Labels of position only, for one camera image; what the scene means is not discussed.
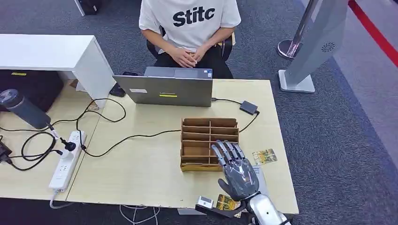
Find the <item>gray bottle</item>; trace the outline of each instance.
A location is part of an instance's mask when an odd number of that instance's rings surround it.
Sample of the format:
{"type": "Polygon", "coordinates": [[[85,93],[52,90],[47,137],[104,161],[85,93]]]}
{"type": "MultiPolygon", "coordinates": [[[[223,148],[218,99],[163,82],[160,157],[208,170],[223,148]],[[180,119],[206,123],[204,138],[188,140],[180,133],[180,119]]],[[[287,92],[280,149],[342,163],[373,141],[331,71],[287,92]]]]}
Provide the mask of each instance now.
{"type": "Polygon", "coordinates": [[[15,89],[8,89],[0,93],[0,105],[36,129],[43,129],[51,123],[51,118],[45,112],[15,89]]]}

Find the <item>black bag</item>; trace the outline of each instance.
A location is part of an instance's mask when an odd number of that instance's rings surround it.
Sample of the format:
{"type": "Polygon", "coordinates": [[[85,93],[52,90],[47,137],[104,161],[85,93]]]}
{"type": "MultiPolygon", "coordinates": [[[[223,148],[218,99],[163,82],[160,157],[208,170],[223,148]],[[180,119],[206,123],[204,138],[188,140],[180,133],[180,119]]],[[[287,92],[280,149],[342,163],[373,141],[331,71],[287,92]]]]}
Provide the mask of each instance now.
{"type": "MultiPolygon", "coordinates": [[[[56,71],[0,70],[0,92],[17,89],[39,109],[47,112],[63,89],[56,71]]],[[[8,112],[0,106],[0,111],[8,112]]]]}

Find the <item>white power strip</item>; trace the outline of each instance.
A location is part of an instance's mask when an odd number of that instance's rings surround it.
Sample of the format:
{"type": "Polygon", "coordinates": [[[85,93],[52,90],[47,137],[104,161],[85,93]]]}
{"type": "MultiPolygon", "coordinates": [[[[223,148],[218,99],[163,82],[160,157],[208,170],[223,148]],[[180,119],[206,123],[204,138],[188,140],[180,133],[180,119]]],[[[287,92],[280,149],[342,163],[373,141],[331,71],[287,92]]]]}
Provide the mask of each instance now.
{"type": "MultiPolygon", "coordinates": [[[[84,144],[86,140],[86,135],[82,131],[82,143],[84,144]]],[[[50,181],[49,188],[53,190],[65,191],[68,188],[70,178],[72,177],[73,171],[75,170],[77,161],[79,160],[82,148],[80,146],[80,133],[78,131],[73,131],[70,134],[68,142],[73,142],[76,144],[76,148],[69,152],[64,150],[64,154],[61,156],[60,162],[55,169],[53,178],[50,181]]]]}

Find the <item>clasped hands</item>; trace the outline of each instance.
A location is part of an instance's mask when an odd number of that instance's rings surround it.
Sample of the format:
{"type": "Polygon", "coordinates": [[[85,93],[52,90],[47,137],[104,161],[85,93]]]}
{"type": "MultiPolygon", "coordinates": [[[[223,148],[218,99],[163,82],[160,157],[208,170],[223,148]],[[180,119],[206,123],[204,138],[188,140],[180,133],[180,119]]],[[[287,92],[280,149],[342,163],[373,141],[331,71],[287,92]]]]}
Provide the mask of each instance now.
{"type": "Polygon", "coordinates": [[[196,50],[196,52],[192,52],[188,49],[176,47],[167,52],[167,54],[169,54],[181,67],[194,68],[196,67],[196,64],[202,60],[208,49],[209,48],[205,46],[201,46],[196,50]]]}

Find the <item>robotic finger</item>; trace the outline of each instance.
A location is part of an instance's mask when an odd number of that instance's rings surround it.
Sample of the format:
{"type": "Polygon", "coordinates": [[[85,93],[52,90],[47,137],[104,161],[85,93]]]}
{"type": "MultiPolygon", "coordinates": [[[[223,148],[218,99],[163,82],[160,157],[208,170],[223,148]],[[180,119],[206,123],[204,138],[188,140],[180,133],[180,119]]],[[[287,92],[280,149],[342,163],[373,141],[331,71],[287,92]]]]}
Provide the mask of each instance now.
{"type": "Polygon", "coordinates": [[[228,148],[229,148],[230,151],[232,152],[232,155],[233,155],[233,157],[234,157],[234,160],[239,159],[239,156],[237,155],[237,152],[236,152],[236,150],[234,149],[234,147],[232,146],[232,144],[231,144],[229,141],[227,141],[227,140],[225,140],[224,143],[228,146],[228,148]]]}
{"type": "Polygon", "coordinates": [[[241,158],[245,158],[245,155],[243,154],[243,151],[242,151],[242,149],[239,147],[239,145],[236,144],[236,143],[234,143],[233,145],[234,145],[234,147],[236,148],[238,155],[239,155],[241,158]]]}
{"type": "Polygon", "coordinates": [[[225,166],[227,163],[225,162],[224,157],[221,155],[220,150],[218,150],[218,148],[214,144],[212,144],[211,147],[212,147],[213,151],[215,152],[215,154],[218,158],[218,161],[220,162],[220,165],[225,166]]]}
{"type": "Polygon", "coordinates": [[[230,153],[228,152],[228,150],[225,148],[224,143],[222,141],[220,141],[220,140],[217,140],[216,142],[220,146],[222,151],[224,152],[224,155],[225,155],[225,157],[227,157],[228,162],[231,162],[232,161],[232,157],[231,157],[230,153]]]}

